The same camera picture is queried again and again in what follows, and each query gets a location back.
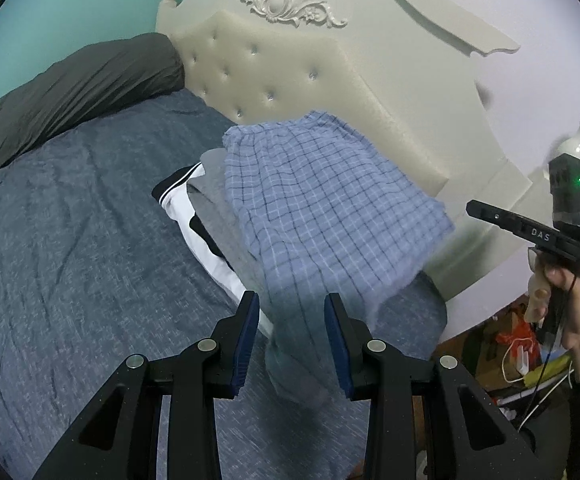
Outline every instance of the headboard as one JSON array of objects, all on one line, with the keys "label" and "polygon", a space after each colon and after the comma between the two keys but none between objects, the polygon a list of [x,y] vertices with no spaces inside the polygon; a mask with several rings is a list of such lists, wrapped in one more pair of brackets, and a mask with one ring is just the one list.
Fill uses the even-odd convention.
[{"label": "headboard", "polygon": [[426,270],[445,298],[518,248],[464,212],[513,208],[532,186],[490,131],[470,59],[519,45],[483,20],[449,0],[162,0],[156,30],[232,121],[327,110],[442,200],[457,229]]}]

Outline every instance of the cable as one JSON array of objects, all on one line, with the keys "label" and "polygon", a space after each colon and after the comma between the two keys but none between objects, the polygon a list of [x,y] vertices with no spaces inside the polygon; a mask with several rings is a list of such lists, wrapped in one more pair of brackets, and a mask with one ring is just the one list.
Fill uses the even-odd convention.
[{"label": "cable", "polygon": [[[557,376],[554,376],[551,379],[548,379],[547,381],[543,381],[538,386],[538,390],[540,392],[545,390],[546,388],[548,388],[549,386],[554,384],[556,381],[565,377],[566,374],[567,374],[567,371],[565,371]],[[532,395],[532,390],[523,390],[522,392],[519,392],[517,394],[513,394],[513,395],[510,395],[507,397],[502,397],[501,399],[496,399],[495,403],[498,407],[507,406],[508,404],[511,404],[512,402],[516,402],[517,400],[524,399],[525,397],[529,397],[531,395]]]},{"label": "cable", "polygon": [[522,381],[525,378],[525,377],[521,377],[520,379],[513,379],[512,381],[510,381],[507,378],[507,376],[505,375],[505,359],[506,359],[507,355],[509,354],[510,350],[512,349],[512,346],[514,345],[514,343],[516,343],[518,341],[531,341],[532,342],[532,346],[530,346],[530,352],[534,348],[534,339],[532,339],[531,337],[519,337],[519,338],[514,339],[510,343],[510,345],[508,346],[507,350],[505,351],[505,354],[503,354],[503,360],[501,361],[501,372],[503,372],[503,380],[506,383],[508,383],[508,384],[518,383],[519,381]]},{"label": "cable", "polygon": [[560,378],[560,380],[559,380],[559,381],[558,381],[558,382],[557,382],[557,383],[556,383],[554,386],[552,386],[552,387],[550,388],[550,390],[549,390],[549,391],[548,391],[548,392],[545,394],[545,397],[543,397],[543,398],[542,398],[542,399],[541,399],[541,400],[538,402],[538,404],[532,408],[532,410],[530,411],[530,413],[528,413],[528,414],[525,416],[525,418],[522,420],[522,423],[521,423],[521,424],[519,424],[519,430],[518,430],[518,431],[521,431],[521,428],[523,427],[523,425],[524,425],[524,424],[525,424],[525,423],[526,423],[526,422],[527,422],[527,421],[530,419],[530,417],[531,417],[532,415],[534,415],[534,412],[535,412],[536,410],[538,410],[538,407],[541,405],[541,403],[542,403],[542,402],[543,402],[545,399],[547,399],[547,398],[550,396],[550,394],[551,394],[551,393],[552,393],[554,390],[556,390],[556,389],[557,389],[557,388],[558,388],[558,387],[559,387],[559,386],[560,386],[560,385],[563,383],[563,381],[565,381],[567,378],[569,378],[571,374],[572,374],[572,369],[570,368],[570,369],[567,371],[567,374],[565,374],[563,377],[561,377],[561,378]]},{"label": "cable", "polygon": [[[576,274],[574,275],[574,279],[572,280],[572,285],[570,285],[569,290],[567,291],[567,294],[562,296],[561,301],[560,301],[560,305],[559,305],[559,310],[560,310],[560,315],[558,316],[558,324],[557,326],[561,326],[561,323],[563,321],[563,316],[565,315],[565,312],[567,310],[567,305],[569,304],[569,300],[570,300],[570,296],[572,295],[572,290],[574,288],[574,284],[576,283]],[[521,415],[521,419],[523,422],[525,422],[525,419],[528,416],[528,412],[530,411],[530,407],[531,405],[534,403],[534,400],[536,399],[536,394],[538,392],[538,386],[540,385],[540,382],[543,380],[543,374],[545,373],[545,368],[548,367],[548,363],[550,362],[550,357],[552,355],[552,351],[554,350],[554,346],[556,346],[556,338],[554,338],[554,341],[552,342],[552,346],[550,348],[550,352],[548,352],[548,356],[545,358],[545,363],[543,363],[543,368],[540,371],[540,375],[538,376],[538,381],[536,383],[536,387],[534,388],[534,393],[532,394],[532,397],[530,398],[530,402],[528,402],[528,405],[525,407],[525,410],[523,412],[523,414]]]},{"label": "cable", "polygon": [[570,390],[573,390],[573,389],[574,389],[574,387],[572,386],[572,372],[573,372],[573,371],[574,371],[574,361],[573,361],[573,360],[571,360],[571,361],[570,361],[569,372],[568,372],[568,374],[567,374],[567,382],[568,382],[568,383],[569,383],[569,385],[570,385]]}]

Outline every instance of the blue plaid fabric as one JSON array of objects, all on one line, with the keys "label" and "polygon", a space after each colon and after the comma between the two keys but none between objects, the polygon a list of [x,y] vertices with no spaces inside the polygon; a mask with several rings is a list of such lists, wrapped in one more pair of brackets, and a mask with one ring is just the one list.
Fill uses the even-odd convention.
[{"label": "blue plaid fabric", "polygon": [[452,223],[333,115],[233,126],[223,144],[227,200],[270,296],[268,374],[281,396],[317,408],[338,388],[326,294],[339,292],[373,330],[381,305],[414,279]]}]

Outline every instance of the black stripe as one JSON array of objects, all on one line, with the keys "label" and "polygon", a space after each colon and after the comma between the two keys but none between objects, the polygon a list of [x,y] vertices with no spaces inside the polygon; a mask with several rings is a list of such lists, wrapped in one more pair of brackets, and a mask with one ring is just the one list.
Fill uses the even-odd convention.
[{"label": "black stripe", "polygon": [[223,254],[223,252],[221,252],[219,246],[210,236],[209,232],[205,228],[205,225],[203,225],[203,222],[201,222],[201,219],[196,214],[190,219],[189,225],[190,229],[192,229],[192,231],[198,234],[201,237],[201,239],[205,242],[210,252],[214,254],[214,256],[218,256],[220,259],[222,259],[225,263],[228,264],[228,267],[230,267],[230,269],[234,271],[234,269],[230,265],[230,262],[225,258],[225,255]]},{"label": "black stripe", "polygon": [[181,168],[180,170],[172,173],[169,177],[161,180],[161,182],[154,186],[154,189],[152,190],[151,195],[154,200],[161,203],[168,192],[185,184],[186,181],[190,178],[192,172],[195,171],[200,164],[201,163],[199,162],[194,166],[186,166],[185,168]]}]

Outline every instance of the blue gripper pad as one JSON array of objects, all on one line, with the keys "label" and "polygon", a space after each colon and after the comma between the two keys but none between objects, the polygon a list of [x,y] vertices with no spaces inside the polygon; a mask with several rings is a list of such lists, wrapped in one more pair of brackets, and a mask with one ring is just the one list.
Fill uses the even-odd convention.
[{"label": "blue gripper pad", "polygon": [[[237,318],[241,317],[239,315],[241,307],[242,305],[239,306],[239,309],[235,314]],[[247,366],[249,365],[252,348],[254,347],[254,338],[257,334],[257,327],[259,326],[258,294],[252,295],[249,305],[247,306],[247,311],[243,317],[244,320],[241,333],[239,334],[239,339],[234,349],[232,378],[230,380],[230,389],[234,396],[239,394],[239,390],[246,383]]]},{"label": "blue gripper pad", "polygon": [[327,338],[329,339],[332,358],[334,359],[334,366],[337,370],[339,386],[345,393],[345,397],[350,399],[354,392],[352,370],[350,368],[350,352],[347,349],[340,322],[340,317],[342,316],[347,320],[347,314],[345,313],[345,309],[335,308],[331,296],[333,296],[333,294],[328,294],[324,302]]}]

